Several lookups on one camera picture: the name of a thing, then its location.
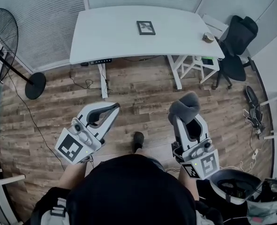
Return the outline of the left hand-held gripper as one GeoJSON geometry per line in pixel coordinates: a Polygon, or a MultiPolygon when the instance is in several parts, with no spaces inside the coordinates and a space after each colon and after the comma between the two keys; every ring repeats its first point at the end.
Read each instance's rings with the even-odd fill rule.
{"type": "Polygon", "coordinates": [[[102,139],[119,111],[119,103],[114,102],[101,101],[86,105],[79,112],[78,118],[72,119],[71,126],[62,130],[55,150],[73,165],[85,162],[102,147],[102,139]],[[106,116],[95,125],[100,115],[106,112],[106,116]]]}

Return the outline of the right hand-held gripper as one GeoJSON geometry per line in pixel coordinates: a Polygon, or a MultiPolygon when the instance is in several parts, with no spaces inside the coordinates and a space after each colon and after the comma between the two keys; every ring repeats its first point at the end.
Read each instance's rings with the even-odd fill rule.
{"type": "Polygon", "coordinates": [[[173,118],[176,142],[172,143],[172,153],[176,161],[192,179],[204,180],[219,171],[218,150],[209,137],[209,129],[204,118],[195,117],[198,127],[198,144],[190,146],[186,124],[178,117],[173,118]]]}

